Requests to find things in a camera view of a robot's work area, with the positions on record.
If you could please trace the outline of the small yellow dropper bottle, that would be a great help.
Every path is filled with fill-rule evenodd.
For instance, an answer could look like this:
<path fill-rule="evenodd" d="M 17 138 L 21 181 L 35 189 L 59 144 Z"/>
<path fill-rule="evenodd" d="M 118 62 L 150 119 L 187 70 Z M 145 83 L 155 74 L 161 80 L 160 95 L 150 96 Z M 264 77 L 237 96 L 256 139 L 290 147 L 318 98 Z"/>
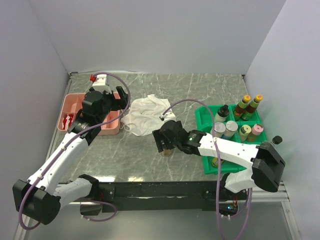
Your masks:
<path fill-rule="evenodd" d="M 214 168 L 218 168 L 219 167 L 219 159 L 217 157 L 214 157 L 211 161 L 211 165 L 214 167 Z"/>

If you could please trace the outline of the silver lid blue label jar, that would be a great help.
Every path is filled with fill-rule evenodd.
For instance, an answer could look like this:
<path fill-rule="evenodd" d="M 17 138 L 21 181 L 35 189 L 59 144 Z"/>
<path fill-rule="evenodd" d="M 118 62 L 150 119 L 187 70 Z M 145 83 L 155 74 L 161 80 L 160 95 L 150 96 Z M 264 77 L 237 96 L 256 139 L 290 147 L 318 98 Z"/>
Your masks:
<path fill-rule="evenodd" d="M 233 137 L 233 135 L 237 132 L 237 130 L 238 130 L 238 124 L 233 120 L 229 120 L 225 123 L 225 131 L 221 138 L 225 140 L 229 140 Z"/>

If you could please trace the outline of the red sauce bottle yellow cap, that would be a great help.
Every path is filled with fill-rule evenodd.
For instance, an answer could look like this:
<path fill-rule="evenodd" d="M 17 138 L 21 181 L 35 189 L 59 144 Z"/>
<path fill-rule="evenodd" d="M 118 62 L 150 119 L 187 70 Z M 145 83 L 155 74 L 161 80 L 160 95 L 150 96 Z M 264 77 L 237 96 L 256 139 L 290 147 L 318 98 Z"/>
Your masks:
<path fill-rule="evenodd" d="M 261 94 L 257 94 L 254 99 L 248 104 L 244 113 L 241 116 L 241 119 L 244 121 L 248 121 L 252 118 L 253 114 L 256 112 L 260 102 L 263 100 L 263 96 Z"/>

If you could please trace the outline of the pink lid spice jar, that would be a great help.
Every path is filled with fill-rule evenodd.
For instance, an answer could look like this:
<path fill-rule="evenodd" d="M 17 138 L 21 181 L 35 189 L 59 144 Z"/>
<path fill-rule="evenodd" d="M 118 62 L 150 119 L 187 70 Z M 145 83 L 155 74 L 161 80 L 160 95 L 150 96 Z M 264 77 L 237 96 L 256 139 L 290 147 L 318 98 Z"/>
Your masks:
<path fill-rule="evenodd" d="M 257 137 L 263 132 L 264 127 L 259 124 L 256 123 L 252 128 L 251 128 L 251 132 L 249 133 L 249 135 L 247 136 L 247 141 L 248 142 L 255 142 Z"/>

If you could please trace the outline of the dark sauce bottle black cap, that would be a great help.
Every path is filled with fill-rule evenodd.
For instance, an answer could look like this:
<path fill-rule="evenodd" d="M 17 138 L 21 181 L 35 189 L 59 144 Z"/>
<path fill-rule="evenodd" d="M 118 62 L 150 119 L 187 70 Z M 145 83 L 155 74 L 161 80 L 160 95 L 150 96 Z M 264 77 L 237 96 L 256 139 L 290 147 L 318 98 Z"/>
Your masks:
<path fill-rule="evenodd" d="M 270 143 L 273 147 L 281 144 L 283 142 L 283 138 L 279 135 L 274 136 L 268 143 Z"/>

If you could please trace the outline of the black cap spice jar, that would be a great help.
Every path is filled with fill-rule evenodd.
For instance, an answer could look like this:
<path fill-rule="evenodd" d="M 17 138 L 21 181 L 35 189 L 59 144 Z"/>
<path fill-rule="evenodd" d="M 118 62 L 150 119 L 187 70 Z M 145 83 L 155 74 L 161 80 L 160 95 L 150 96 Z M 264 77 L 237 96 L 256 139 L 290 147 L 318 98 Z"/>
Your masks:
<path fill-rule="evenodd" d="M 160 155 L 162 157 L 169 157 L 172 155 L 172 149 L 171 149 L 171 144 L 167 143 L 167 142 L 163 142 L 162 143 L 162 152 L 160 153 Z"/>

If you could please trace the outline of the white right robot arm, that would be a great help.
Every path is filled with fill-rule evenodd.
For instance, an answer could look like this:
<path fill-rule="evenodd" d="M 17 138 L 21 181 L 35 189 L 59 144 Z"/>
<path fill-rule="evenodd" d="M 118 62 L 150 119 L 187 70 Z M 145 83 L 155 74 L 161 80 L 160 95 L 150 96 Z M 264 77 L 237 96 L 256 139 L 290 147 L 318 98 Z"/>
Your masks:
<path fill-rule="evenodd" d="M 180 121 L 174 120 L 165 122 L 152 135 L 160 153 L 178 148 L 188 155 L 221 158 L 244 167 L 244 170 L 223 178 L 219 193 L 224 199 L 254 187 L 270 193 L 279 189 L 286 163 L 267 141 L 258 145 L 234 142 L 199 130 L 186 131 Z"/>

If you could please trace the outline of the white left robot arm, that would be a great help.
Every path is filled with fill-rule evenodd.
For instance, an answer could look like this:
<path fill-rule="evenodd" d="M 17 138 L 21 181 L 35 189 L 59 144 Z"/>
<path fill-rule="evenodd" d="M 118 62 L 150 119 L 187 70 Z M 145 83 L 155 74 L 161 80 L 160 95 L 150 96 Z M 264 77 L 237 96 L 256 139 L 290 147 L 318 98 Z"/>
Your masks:
<path fill-rule="evenodd" d="M 113 92 L 91 87 L 84 95 L 81 108 L 73 114 L 73 121 L 59 147 L 26 181 L 19 179 L 13 185 L 14 203 L 18 211 L 19 224 L 23 229 L 30 229 L 24 224 L 23 216 L 30 217 L 37 224 L 47 225 L 62 208 L 81 198 L 104 204 L 100 182 L 90 175 L 82 174 L 64 186 L 58 184 L 72 162 L 99 135 L 101 127 L 122 117 L 119 114 L 106 120 L 110 112 L 125 112 L 129 108 L 129 88 L 117 86 L 116 91 L 119 97 L 115 97 Z"/>

